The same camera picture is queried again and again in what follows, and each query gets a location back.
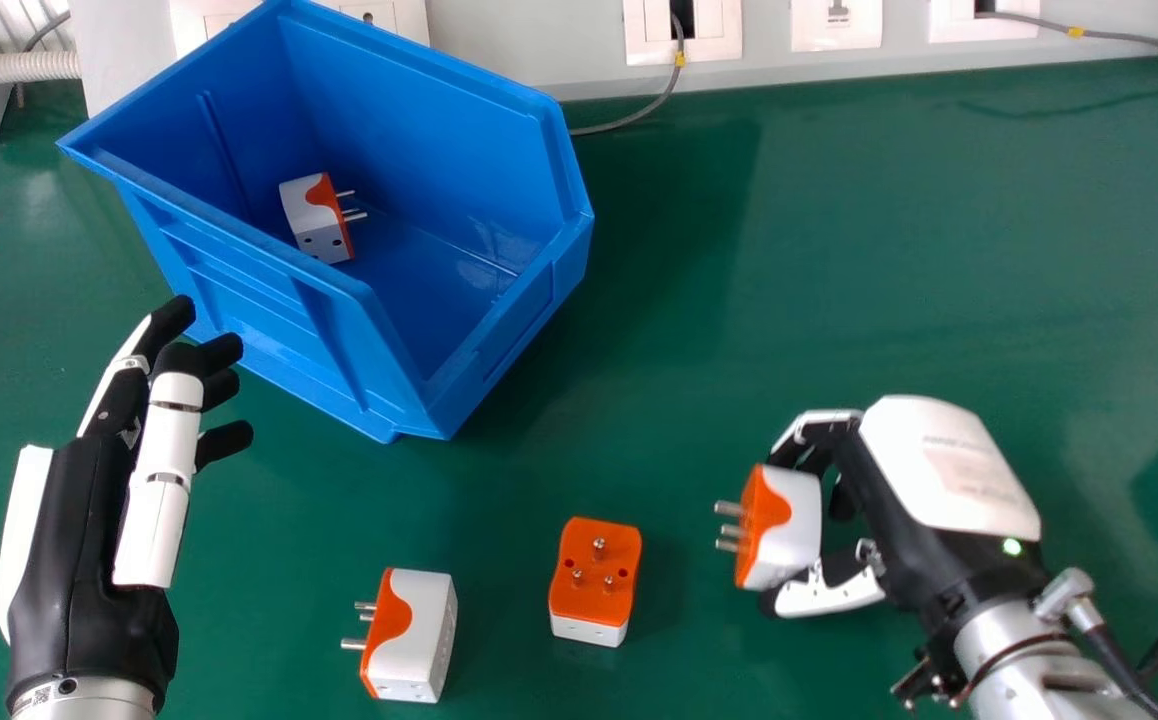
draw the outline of robotic arm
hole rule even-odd
[[[820,483],[831,466],[827,515],[862,515],[872,537],[821,556]],[[887,396],[867,411],[809,411],[753,471],[743,501],[716,509],[743,520],[724,526],[734,541],[717,546],[736,552],[736,585],[761,593],[772,618],[882,598],[917,614],[928,641],[891,689],[909,711],[931,696],[980,720],[1158,720],[1148,674],[1095,610],[1094,582],[1080,570],[1047,573],[1036,507],[967,410]],[[1100,662],[1077,651],[1069,626]]]
[[[199,433],[240,389],[241,340],[175,341],[176,297],[108,365],[76,438],[20,453],[0,550],[0,630],[16,720],[151,720],[166,700],[178,626],[166,589],[192,479],[250,446],[245,421]]]

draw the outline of robotic hand holding plug adapter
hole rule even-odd
[[[240,388],[241,340],[175,341],[192,319],[183,296],[146,316],[76,438],[20,453],[0,550],[15,720],[151,720],[166,701],[178,656],[166,588],[192,479],[254,434],[240,420],[200,432]]]
[[[820,554],[823,475],[840,471],[827,515],[862,515],[871,538]],[[977,416],[928,397],[793,420],[753,470],[741,504],[716,510],[717,546],[736,553],[735,585],[772,618],[804,618],[882,598],[916,612],[928,641],[891,689],[977,720],[1158,720],[1145,684],[1158,642],[1128,664],[1080,570],[1051,576],[1041,519]],[[1082,655],[1077,629],[1099,662]]]

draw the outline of white corrugated pipe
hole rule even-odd
[[[80,78],[81,61],[76,59],[76,51],[0,54],[0,85]]]

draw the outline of white wall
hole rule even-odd
[[[743,0],[743,59],[688,65],[681,90],[877,74],[1142,56],[1151,49],[1072,41],[928,45],[928,0],[885,0],[880,50],[790,53],[787,0]],[[1158,36],[1158,0],[1042,0],[1045,19]],[[658,91],[667,67],[629,68],[621,0],[428,0],[433,46],[559,100]]]

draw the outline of plug pin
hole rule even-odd
[[[730,517],[743,517],[743,506],[739,502],[731,502],[730,500],[719,500],[712,505],[712,512],[717,515],[726,515]]]

